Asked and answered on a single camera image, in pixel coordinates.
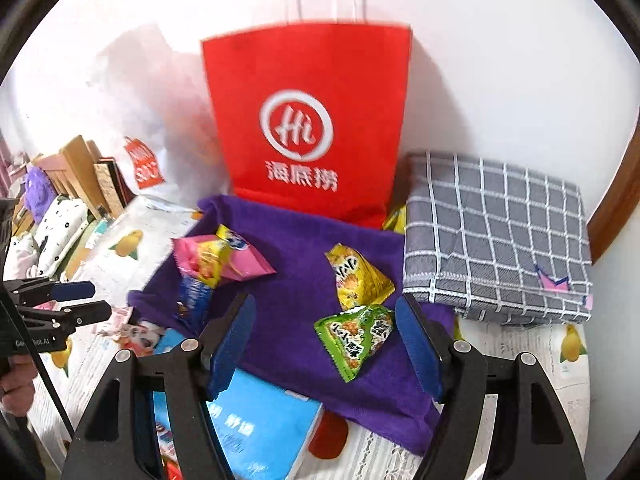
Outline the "person's left hand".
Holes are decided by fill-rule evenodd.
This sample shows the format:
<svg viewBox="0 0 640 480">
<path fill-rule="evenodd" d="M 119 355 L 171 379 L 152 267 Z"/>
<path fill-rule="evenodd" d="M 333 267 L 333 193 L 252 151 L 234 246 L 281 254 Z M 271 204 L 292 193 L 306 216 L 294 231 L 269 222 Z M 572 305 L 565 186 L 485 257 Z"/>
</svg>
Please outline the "person's left hand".
<svg viewBox="0 0 640 480">
<path fill-rule="evenodd" d="M 1 377 L 1 404 L 15 417 L 24 417 L 35 396 L 38 370 L 30 356 L 14 356 L 10 370 Z"/>
</svg>

